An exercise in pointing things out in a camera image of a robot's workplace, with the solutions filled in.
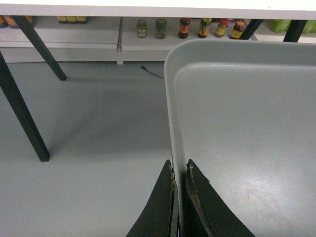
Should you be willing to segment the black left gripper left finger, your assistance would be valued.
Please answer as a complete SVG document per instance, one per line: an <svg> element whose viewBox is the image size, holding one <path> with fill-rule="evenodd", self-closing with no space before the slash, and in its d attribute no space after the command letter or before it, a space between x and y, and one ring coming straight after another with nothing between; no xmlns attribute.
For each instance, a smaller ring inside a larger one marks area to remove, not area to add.
<svg viewBox="0 0 316 237"><path fill-rule="evenodd" d="M148 202L127 236L178 236L178 187L170 160L163 165Z"/></svg>

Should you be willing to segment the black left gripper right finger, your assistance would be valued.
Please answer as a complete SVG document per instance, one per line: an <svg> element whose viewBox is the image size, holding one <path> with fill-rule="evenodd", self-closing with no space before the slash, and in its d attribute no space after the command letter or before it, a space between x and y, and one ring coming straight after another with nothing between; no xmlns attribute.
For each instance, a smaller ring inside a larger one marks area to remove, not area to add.
<svg viewBox="0 0 316 237"><path fill-rule="evenodd" d="M192 159L185 176L185 231L190 237L253 237Z"/></svg>

